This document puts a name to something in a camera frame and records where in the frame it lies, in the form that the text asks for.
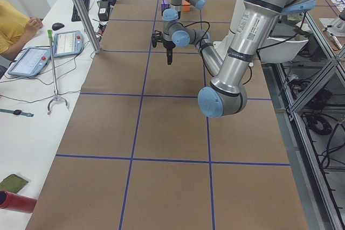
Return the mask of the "teach pendant tablet far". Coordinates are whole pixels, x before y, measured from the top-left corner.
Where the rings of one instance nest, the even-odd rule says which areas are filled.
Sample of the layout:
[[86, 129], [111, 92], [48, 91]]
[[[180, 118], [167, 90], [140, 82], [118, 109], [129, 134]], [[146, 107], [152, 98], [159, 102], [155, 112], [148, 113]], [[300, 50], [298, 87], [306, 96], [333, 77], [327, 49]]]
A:
[[84, 46], [84, 38], [79, 30], [56, 33], [53, 40], [54, 57], [79, 54]]

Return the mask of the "red cylinder bottle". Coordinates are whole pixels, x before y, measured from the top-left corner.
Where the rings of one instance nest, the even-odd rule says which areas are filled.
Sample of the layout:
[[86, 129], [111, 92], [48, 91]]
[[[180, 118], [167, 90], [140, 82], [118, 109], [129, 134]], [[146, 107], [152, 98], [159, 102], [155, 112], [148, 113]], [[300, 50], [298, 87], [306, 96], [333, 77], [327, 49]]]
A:
[[8, 191], [1, 191], [1, 209], [22, 213], [32, 213], [36, 203], [36, 199]]

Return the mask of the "olive green pouch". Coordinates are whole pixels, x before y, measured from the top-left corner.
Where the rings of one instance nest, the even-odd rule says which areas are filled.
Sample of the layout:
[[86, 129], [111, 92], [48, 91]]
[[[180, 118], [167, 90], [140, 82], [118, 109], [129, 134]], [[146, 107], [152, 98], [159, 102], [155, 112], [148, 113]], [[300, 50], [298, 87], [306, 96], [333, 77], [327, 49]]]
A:
[[1, 181], [1, 191], [18, 193], [29, 181], [16, 175], [10, 174]]

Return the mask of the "black computer mouse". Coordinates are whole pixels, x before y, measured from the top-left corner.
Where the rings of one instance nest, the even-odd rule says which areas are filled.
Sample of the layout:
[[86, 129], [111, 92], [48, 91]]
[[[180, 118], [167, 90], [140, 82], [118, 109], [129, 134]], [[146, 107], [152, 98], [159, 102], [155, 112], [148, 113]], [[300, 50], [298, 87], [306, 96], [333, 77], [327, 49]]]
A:
[[52, 24], [52, 30], [57, 31], [64, 27], [65, 25], [63, 23], [53, 23]]

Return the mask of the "smartwatch with green band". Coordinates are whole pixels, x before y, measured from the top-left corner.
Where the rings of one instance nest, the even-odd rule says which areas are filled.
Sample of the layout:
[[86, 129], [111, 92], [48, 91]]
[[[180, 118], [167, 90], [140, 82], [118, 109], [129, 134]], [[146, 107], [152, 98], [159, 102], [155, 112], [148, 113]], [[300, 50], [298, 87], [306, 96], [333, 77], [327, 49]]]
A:
[[1, 113], [7, 113], [7, 114], [13, 114], [16, 116], [25, 116], [25, 117], [34, 117], [34, 114], [32, 113], [26, 113], [20, 109], [16, 109], [16, 110], [9, 110], [9, 109], [0, 109]]

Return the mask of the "black power adapter box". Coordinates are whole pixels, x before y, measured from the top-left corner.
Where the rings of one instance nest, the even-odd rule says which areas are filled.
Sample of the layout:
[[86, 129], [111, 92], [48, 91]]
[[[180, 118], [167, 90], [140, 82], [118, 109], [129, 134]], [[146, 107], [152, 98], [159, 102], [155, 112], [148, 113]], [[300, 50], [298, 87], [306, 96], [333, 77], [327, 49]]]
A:
[[110, 12], [109, 1], [100, 1], [99, 2], [99, 10], [98, 10], [99, 21], [108, 21], [109, 20], [109, 12]]

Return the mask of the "orange block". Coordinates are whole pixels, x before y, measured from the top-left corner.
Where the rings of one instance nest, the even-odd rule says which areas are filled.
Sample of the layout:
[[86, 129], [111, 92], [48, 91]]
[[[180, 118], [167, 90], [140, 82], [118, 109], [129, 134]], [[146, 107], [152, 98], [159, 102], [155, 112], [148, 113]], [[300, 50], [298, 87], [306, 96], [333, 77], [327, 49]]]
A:
[[190, 11], [191, 4], [185, 0], [182, 1], [182, 11], [183, 12], [189, 12]]

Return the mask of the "teach pendant tablet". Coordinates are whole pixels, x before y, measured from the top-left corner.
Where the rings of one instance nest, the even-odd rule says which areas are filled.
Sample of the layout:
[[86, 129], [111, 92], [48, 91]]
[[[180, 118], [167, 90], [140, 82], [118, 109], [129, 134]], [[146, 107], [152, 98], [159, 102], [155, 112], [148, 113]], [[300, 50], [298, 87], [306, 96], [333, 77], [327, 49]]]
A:
[[54, 57], [79, 54], [84, 46], [84, 38], [79, 30], [56, 33], [53, 40]]
[[50, 57], [49, 48], [29, 47], [8, 70], [8, 74], [35, 76], [44, 68]]

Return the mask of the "person in yellow shirt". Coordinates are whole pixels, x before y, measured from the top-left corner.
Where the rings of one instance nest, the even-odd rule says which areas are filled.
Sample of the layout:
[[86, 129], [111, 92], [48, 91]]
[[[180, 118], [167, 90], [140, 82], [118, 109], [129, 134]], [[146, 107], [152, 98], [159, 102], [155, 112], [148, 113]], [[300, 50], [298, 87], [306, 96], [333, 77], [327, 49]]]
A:
[[42, 28], [39, 18], [27, 17], [8, 1], [1, 0], [1, 57], [13, 61]]

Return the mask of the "purple block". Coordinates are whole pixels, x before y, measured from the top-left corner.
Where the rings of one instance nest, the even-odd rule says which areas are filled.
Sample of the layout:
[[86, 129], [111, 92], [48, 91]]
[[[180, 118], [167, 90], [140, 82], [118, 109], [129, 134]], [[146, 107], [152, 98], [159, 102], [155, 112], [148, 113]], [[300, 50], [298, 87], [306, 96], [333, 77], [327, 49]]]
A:
[[170, 8], [170, 3], [168, 0], [162, 0], [161, 1], [161, 10], [165, 10]]

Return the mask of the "teach pendant tablet near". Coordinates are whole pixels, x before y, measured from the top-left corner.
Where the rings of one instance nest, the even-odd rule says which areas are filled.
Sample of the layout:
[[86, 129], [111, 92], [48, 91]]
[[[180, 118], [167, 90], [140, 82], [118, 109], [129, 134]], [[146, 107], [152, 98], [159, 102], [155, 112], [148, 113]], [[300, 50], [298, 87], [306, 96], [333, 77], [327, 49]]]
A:
[[50, 57], [49, 48], [29, 47], [8, 70], [8, 74], [35, 76], [44, 68]]

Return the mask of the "aluminium frame post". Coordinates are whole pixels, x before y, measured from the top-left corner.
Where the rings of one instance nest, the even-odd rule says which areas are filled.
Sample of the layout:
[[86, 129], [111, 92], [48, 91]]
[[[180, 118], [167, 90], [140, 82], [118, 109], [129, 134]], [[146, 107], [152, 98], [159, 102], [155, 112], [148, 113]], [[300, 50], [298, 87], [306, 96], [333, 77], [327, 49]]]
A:
[[79, 17], [84, 26], [88, 39], [92, 44], [94, 53], [98, 54], [101, 50], [101, 46], [99, 44], [98, 39], [96, 38], [94, 27], [92, 26], [92, 23], [89, 18], [88, 11], [84, 5], [84, 2], [82, 0], [72, 0], [72, 2], [78, 11]]

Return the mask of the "green handled reacher grabber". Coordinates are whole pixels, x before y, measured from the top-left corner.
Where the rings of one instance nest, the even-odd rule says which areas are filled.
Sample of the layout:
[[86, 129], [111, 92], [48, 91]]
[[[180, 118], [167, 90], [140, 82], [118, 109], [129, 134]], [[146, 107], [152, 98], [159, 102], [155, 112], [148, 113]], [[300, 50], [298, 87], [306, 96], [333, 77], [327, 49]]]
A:
[[69, 109], [68, 100], [61, 96], [58, 91], [58, 84], [57, 84], [57, 77], [56, 77], [56, 67], [54, 63], [54, 54], [53, 54], [53, 37], [52, 37], [52, 30], [47, 31], [48, 39], [49, 39], [49, 46], [50, 46], [50, 54], [51, 54], [51, 64], [52, 64], [52, 74], [53, 74], [53, 86], [54, 86], [54, 95], [53, 98], [49, 101], [47, 105], [48, 115], [52, 113], [52, 106], [54, 102], [65, 102], [65, 106]]

